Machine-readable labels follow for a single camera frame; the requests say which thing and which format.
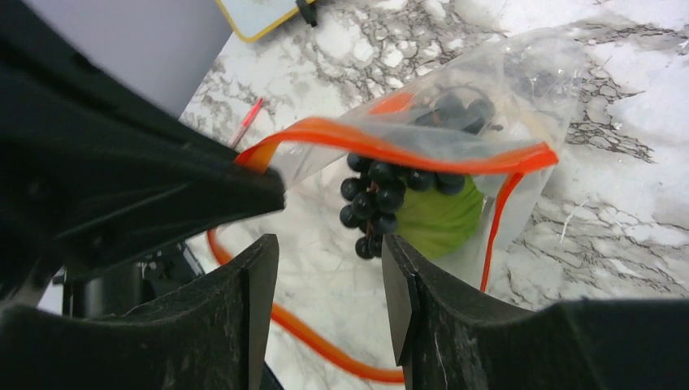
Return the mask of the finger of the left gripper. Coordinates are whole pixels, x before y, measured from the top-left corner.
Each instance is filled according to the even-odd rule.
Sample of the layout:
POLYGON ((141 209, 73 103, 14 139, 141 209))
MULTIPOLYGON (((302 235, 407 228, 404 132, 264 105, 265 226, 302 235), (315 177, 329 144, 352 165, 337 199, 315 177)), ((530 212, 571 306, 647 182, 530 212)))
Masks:
POLYGON ((25 2, 1 4, 1 298, 38 301, 206 229, 284 207, 275 171, 137 96, 25 2))

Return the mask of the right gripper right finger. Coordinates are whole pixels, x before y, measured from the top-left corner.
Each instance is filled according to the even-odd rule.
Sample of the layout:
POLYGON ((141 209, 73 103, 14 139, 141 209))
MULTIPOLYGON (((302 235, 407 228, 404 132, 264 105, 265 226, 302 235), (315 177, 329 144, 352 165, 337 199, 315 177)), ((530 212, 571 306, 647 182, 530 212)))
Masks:
POLYGON ((396 363, 408 389, 685 389, 685 299, 561 301, 480 292, 403 238, 383 240, 396 363))

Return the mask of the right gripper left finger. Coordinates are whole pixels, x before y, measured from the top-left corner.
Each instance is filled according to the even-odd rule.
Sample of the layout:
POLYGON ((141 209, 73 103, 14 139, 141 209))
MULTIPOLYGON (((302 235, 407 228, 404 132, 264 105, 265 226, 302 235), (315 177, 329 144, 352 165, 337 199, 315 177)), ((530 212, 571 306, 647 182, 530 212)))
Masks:
POLYGON ((4 389, 277 389, 265 361, 280 247, 257 239, 227 265, 123 316, 1 312, 4 389))

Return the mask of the green cabbage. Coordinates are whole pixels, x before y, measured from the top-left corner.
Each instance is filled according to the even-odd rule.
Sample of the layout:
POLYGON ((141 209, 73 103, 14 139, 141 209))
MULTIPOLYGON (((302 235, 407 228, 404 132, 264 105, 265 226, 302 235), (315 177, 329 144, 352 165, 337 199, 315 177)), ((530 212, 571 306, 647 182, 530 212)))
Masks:
POLYGON ((483 211, 483 194, 468 177, 464 188, 445 195, 432 188, 407 190, 397 211, 395 233, 430 260, 458 251, 476 232, 483 211))

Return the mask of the black grape bunch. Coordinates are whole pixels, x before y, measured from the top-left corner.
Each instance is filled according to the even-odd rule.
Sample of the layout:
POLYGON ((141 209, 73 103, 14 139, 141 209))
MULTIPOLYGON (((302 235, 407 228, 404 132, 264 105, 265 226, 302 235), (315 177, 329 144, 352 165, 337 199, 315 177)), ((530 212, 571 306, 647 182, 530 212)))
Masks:
POLYGON ((469 177, 424 171, 355 153, 347 154, 346 163, 356 175, 340 184, 340 195, 346 203, 340 209, 339 219, 344 227, 360 230, 354 252, 362 260, 381 257, 384 235, 396 234, 397 211, 407 190, 436 189, 454 195, 463 190, 469 177))

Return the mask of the clear zip top bag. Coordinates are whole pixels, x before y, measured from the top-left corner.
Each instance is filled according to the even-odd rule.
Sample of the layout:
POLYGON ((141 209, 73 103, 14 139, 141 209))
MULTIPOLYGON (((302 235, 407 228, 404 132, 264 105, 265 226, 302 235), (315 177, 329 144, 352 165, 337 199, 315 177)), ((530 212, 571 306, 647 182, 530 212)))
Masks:
MULTIPOLYGON (((237 162, 258 172, 273 167, 287 185, 322 177, 322 199, 339 200, 340 209, 340 184, 356 175, 348 153, 469 176, 484 200, 476 233, 455 253, 427 260, 486 293, 495 250, 524 228, 559 163, 584 68, 575 39, 550 28, 521 33, 470 49, 382 96, 414 93, 406 111, 370 115, 379 97, 334 119, 309 117, 242 151, 237 162)), ((339 223, 340 209, 332 215, 339 223)), ((361 362, 277 303, 270 323, 351 375, 404 385, 397 362, 393 369, 361 362)))

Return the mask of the orange carrot piece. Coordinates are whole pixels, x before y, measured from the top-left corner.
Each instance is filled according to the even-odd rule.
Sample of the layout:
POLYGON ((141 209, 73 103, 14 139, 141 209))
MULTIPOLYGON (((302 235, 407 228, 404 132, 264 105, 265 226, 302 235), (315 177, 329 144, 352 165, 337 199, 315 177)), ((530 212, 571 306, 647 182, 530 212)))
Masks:
POLYGON ((414 93, 389 94, 376 102, 369 110, 370 115, 388 115, 407 111, 414 103, 414 93))

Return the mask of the red pen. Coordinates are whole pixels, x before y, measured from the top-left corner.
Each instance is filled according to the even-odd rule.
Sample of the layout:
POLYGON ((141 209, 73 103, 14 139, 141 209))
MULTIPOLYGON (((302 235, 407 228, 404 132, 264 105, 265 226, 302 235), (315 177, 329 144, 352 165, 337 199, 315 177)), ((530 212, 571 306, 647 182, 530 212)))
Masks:
POLYGON ((256 103, 251 107, 247 115, 243 118, 240 127, 235 131, 235 133, 232 135, 232 138, 230 139, 229 145, 231 148, 235 149, 240 144, 242 138, 245 136, 245 134, 249 130, 249 127, 258 116, 259 111, 262 109, 263 103, 264 99, 262 97, 259 98, 256 101, 256 103))

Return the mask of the gold framed mirror tray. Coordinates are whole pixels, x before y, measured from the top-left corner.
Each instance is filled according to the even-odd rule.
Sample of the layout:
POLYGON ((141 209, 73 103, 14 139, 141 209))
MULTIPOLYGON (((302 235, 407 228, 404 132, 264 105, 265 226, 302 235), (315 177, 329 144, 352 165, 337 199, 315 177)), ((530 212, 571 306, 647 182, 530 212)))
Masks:
POLYGON ((315 0, 215 0, 238 38, 255 42, 293 17, 318 25, 315 0))

